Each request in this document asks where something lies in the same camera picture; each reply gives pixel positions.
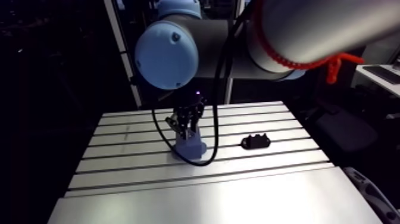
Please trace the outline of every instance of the black cable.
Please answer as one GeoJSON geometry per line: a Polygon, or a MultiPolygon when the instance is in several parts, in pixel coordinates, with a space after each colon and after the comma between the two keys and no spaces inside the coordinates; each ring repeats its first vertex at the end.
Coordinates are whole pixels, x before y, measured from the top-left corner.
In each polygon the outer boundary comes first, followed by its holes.
{"type": "Polygon", "coordinates": [[[244,11],[241,13],[241,15],[237,18],[235,24],[233,27],[229,30],[228,37],[224,42],[224,45],[221,49],[221,54],[218,59],[217,63],[217,69],[215,70],[214,74],[214,81],[212,85],[212,118],[214,120],[214,151],[212,152],[211,157],[202,163],[190,161],[184,156],[182,156],[180,153],[178,153],[174,147],[170,144],[168,139],[164,136],[163,132],[160,129],[160,126],[158,125],[157,118],[155,117],[155,111],[154,107],[151,109],[151,115],[153,117],[153,122],[155,127],[157,128],[158,133],[160,134],[162,140],[168,145],[168,147],[171,149],[175,155],[177,155],[181,160],[185,161],[186,163],[189,163],[190,165],[193,166],[207,166],[210,163],[212,163],[217,156],[218,152],[218,138],[219,138],[219,133],[218,133],[218,110],[217,110],[217,105],[218,105],[218,87],[220,83],[220,74],[222,71],[222,67],[225,63],[225,72],[224,72],[224,78],[229,77],[230,71],[232,69],[232,64],[233,64],[233,56],[232,56],[232,45],[233,41],[235,39],[235,33],[240,27],[240,25],[250,16],[250,13],[252,12],[254,2],[256,0],[251,1],[247,7],[244,9],[244,11]]]}

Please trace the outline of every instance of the red cable tie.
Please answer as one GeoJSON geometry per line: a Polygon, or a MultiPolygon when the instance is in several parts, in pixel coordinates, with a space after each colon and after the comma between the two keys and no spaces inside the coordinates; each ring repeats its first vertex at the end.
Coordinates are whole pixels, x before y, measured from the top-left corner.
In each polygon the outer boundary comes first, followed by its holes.
{"type": "Polygon", "coordinates": [[[268,43],[268,41],[264,36],[263,27],[261,25],[263,0],[254,0],[254,1],[257,1],[253,13],[253,22],[255,27],[253,30],[255,32],[255,37],[258,39],[263,50],[277,63],[286,66],[290,69],[301,69],[301,70],[313,69],[327,63],[328,76],[326,78],[326,82],[329,84],[334,84],[338,79],[338,73],[342,65],[342,59],[352,61],[357,64],[361,64],[364,62],[362,58],[347,53],[339,53],[337,55],[327,57],[325,59],[318,60],[313,63],[296,63],[283,58],[272,48],[272,46],[268,43]]]}

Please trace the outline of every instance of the keyboard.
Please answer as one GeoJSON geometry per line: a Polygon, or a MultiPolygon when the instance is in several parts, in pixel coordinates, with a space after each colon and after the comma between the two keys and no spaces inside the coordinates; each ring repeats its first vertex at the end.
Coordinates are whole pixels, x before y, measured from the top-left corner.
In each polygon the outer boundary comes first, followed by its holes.
{"type": "Polygon", "coordinates": [[[390,82],[393,85],[400,84],[400,76],[380,66],[365,66],[363,69],[390,82]]]}

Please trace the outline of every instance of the desk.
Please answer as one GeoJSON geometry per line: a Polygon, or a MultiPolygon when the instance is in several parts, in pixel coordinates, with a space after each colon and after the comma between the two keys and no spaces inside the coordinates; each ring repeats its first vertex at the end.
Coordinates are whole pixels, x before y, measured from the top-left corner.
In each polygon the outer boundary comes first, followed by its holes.
{"type": "MultiPolygon", "coordinates": [[[[374,83],[378,84],[379,86],[383,87],[384,89],[388,90],[389,92],[393,93],[397,97],[400,97],[400,85],[393,85],[386,80],[376,76],[373,73],[370,73],[369,71],[365,70],[365,66],[372,66],[372,65],[360,65],[357,66],[356,71],[363,76],[367,77],[369,80],[373,81],[374,83]]],[[[391,72],[394,72],[398,75],[400,75],[400,71],[395,70],[392,68],[392,65],[380,65],[381,67],[388,69],[391,72]]]]}
{"type": "MultiPolygon", "coordinates": [[[[217,157],[193,167],[171,157],[150,111],[104,114],[49,223],[381,223],[282,102],[220,105],[218,115],[217,157]],[[255,133],[270,147],[238,146],[255,133]]],[[[206,107],[199,122],[204,160],[212,116],[206,107]]]]}

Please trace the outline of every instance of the light blue joint cover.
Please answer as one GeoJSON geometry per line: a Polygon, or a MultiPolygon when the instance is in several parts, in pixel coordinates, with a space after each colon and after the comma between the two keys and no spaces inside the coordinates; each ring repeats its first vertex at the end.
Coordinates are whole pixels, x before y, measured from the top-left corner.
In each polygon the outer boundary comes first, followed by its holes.
{"type": "Polygon", "coordinates": [[[298,79],[302,77],[306,71],[307,70],[294,70],[290,75],[286,76],[284,79],[281,79],[280,81],[298,79]]]}
{"type": "Polygon", "coordinates": [[[199,0],[160,0],[157,8],[158,18],[172,14],[192,15],[201,18],[199,0]]]}
{"type": "Polygon", "coordinates": [[[186,85],[196,75],[199,54],[184,28],[161,20],[148,27],[137,41],[135,64],[150,84],[171,90],[186,85]]]}

